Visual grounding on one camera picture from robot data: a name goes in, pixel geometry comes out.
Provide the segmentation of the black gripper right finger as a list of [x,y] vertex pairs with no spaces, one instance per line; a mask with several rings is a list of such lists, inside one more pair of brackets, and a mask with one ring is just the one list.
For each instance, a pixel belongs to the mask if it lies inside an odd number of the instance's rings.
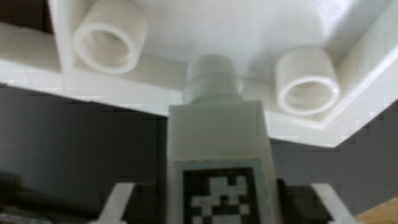
[[321,204],[330,215],[330,221],[326,222],[326,224],[362,224],[355,220],[331,186],[326,183],[314,183],[310,185],[310,188],[315,192]]

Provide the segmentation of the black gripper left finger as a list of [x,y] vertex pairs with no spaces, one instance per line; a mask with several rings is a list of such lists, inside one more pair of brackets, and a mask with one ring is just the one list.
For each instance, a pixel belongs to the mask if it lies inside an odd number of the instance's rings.
[[86,224],[125,224],[125,221],[122,220],[122,215],[132,188],[132,183],[116,183],[113,185],[97,219]]

